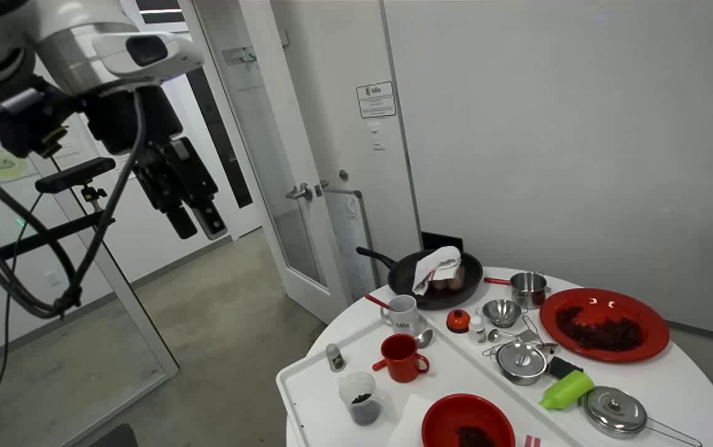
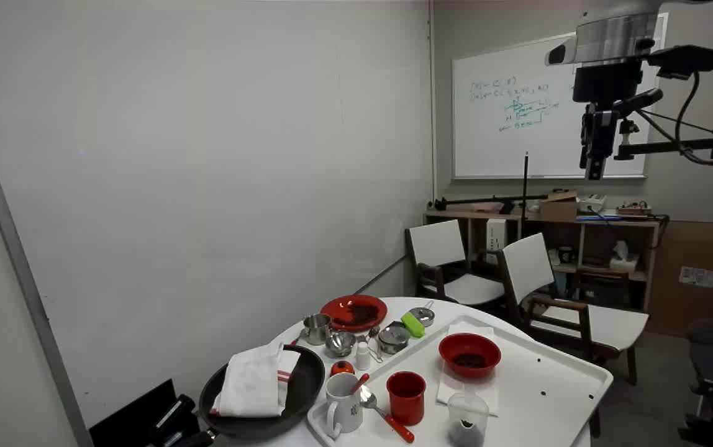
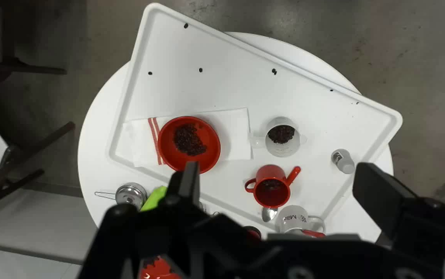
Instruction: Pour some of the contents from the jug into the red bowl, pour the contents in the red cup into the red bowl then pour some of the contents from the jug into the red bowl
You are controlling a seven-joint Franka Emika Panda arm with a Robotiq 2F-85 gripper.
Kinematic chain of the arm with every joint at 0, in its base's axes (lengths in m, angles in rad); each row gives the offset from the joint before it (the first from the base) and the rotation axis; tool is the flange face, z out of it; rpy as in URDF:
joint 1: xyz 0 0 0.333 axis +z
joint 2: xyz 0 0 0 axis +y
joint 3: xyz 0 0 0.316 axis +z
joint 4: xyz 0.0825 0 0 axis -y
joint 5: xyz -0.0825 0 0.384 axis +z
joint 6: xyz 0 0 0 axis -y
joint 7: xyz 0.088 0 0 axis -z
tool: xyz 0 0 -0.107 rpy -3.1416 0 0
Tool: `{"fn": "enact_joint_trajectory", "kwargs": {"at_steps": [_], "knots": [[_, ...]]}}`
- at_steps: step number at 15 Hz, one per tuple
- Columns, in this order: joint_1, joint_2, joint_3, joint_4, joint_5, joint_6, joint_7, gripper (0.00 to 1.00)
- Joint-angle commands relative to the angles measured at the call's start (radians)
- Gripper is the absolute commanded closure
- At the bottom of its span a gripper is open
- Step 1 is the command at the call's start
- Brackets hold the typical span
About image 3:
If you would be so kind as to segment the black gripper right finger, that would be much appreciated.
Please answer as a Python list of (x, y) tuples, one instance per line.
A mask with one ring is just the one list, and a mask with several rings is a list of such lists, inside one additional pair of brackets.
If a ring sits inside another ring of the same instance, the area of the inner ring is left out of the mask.
[(417, 243), (423, 236), (417, 221), (422, 199), (377, 165), (357, 167), (352, 193), (392, 243)]

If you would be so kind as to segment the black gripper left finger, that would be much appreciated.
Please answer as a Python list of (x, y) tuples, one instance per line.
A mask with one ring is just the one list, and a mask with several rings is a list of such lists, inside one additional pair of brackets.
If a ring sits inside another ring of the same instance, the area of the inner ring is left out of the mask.
[(183, 171), (172, 174), (166, 193), (166, 204), (200, 205), (200, 168), (197, 162), (189, 162)]

